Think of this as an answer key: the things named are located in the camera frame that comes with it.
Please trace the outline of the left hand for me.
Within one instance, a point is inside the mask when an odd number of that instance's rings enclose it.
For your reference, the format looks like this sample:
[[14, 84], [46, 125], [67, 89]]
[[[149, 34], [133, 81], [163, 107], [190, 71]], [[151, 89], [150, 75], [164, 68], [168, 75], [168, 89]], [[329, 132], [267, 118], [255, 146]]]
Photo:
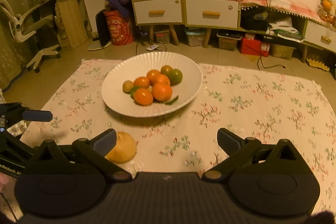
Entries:
[[0, 192], [3, 190], [3, 187], [7, 185], [10, 181], [10, 178], [7, 174], [0, 173]]

